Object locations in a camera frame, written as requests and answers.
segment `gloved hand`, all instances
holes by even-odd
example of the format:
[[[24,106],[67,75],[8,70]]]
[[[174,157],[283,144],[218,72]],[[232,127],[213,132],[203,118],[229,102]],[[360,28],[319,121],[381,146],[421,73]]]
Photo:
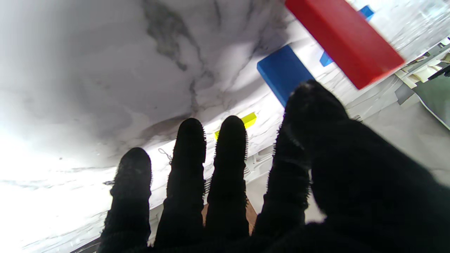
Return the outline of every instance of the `gloved hand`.
[[[205,133],[201,123],[193,118],[180,125],[154,249],[248,237],[243,179],[246,146],[247,133],[243,122],[236,116],[225,119],[217,140],[209,208],[206,226],[203,227]],[[151,195],[150,163],[150,158],[141,148],[133,148],[121,159],[111,189],[113,200],[100,237],[99,252],[146,250],[151,233],[148,200]]]

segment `white marble countertop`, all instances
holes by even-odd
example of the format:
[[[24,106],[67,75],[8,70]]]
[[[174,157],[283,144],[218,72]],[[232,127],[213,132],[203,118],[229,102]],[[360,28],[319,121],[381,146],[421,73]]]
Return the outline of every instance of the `white marble countertop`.
[[[97,237],[119,158],[144,147],[153,167],[151,206],[165,198],[178,125],[207,133],[229,115],[255,112],[249,155],[271,145],[283,107],[256,63],[290,44],[344,104],[356,88],[278,0],[2,1],[0,190],[8,252],[70,252]],[[371,24],[413,60],[450,34],[446,0],[370,4]]]

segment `red block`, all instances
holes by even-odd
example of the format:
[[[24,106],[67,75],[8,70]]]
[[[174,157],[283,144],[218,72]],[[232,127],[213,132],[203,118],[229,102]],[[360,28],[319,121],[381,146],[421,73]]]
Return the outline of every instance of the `red block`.
[[[358,89],[405,64],[345,0],[286,0],[286,7]]]

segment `blue block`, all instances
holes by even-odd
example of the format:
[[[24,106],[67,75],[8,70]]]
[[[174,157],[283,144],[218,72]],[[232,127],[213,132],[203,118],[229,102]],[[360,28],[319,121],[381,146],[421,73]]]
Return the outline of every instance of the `blue block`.
[[[322,66],[326,67],[333,63],[333,60],[328,56],[327,53],[324,52],[322,54],[322,57],[320,58],[320,63],[322,64]]]
[[[262,59],[257,69],[284,107],[301,82],[314,79],[289,45]]]
[[[368,5],[364,6],[358,12],[364,16],[364,18],[366,19],[367,22],[369,22],[372,19],[372,17],[375,15],[375,12],[372,11],[372,9]],[[322,54],[322,57],[320,58],[320,63],[322,64],[322,66],[326,67],[333,62],[334,61],[328,56],[327,53],[324,52]]]
[[[375,14],[375,12],[372,11],[372,9],[368,5],[360,9],[359,13],[363,14],[367,22],[370,21]]]

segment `yellow block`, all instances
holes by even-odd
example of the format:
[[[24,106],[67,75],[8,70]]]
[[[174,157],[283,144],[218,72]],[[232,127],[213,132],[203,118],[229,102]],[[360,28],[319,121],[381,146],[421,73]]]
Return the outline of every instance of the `yellow block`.
[[[256,114],[255,113],[251,113],[251,114],[241,118],[241,120],[242,120],[242,122],[244,122],[245,129],[247,129],[247,128],[249,128],[249,127],[251,127],[251,126],[253,126],[255,124],[255,122],[256,122]],[[219,138],[219,132],[220,131],[217,131],[217,132],[214,133],[214,135],[216,137],[216,140],[217,140],[217,138]]]

